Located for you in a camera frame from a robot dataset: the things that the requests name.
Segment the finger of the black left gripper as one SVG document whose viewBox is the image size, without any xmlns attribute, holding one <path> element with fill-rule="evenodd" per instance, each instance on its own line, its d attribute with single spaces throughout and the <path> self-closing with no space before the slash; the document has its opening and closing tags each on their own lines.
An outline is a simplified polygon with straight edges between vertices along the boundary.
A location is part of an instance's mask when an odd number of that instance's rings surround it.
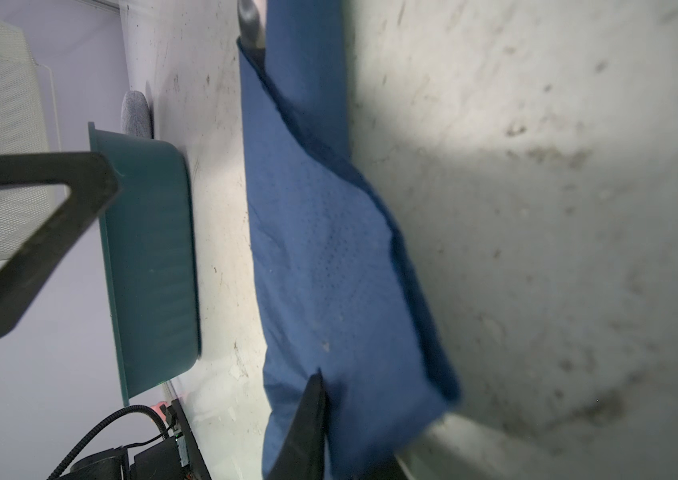
<svg viewBox="0 0 678 480">
<path fill-rule="evenodd" d="M 96 152 L 0 155 L 0 188 L 61 184 L 67 199 L 0 270 L 0 338 L 19 324 L 59 262 L 120 192 Z"/>
</svg>

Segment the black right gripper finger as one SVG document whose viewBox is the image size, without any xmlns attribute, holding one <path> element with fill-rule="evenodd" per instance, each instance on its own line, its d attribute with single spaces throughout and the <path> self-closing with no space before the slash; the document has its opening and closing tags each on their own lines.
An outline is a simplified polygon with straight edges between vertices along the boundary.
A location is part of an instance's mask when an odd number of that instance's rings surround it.
<svg viewBox="0 0 678 480">
<path fill-rule="evenodd" d="M 311 375 L 275 463 L 272 480 L 322 480 L 325 473 L 327 393 L 320 371 Z"/>
</svg>

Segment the dark blue paper napkin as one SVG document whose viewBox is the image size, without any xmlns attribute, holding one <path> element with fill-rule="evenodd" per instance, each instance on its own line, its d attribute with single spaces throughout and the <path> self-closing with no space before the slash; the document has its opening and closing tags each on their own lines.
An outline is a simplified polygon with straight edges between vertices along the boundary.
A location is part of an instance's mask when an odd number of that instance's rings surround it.
<svg viewBox="0 0 678 480">
<path fill-rule="evenodd" d="M 262 474 L 311 375 L 327 393 L 323 479 L 400 475 L 396 453 L 461 398 L 403 234 L 350 159 L 338 1 L 267 1 L 237 40 L 246 195 L 271 413 Z"/>
</svg>

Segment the teal plastic utensil tray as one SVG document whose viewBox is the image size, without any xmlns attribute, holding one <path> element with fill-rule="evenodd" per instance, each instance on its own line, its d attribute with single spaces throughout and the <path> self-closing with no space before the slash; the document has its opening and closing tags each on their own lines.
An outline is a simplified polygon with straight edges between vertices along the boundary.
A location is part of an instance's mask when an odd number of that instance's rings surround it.
<svg viewBox="0 0 678 480">
<path fill-rule="evenodd" d="M 191 185 L 172 144 L 88 125 L 120 192 L 99 219 L 122 399 L 189 370 L 201 353 Z"/>
</svg>

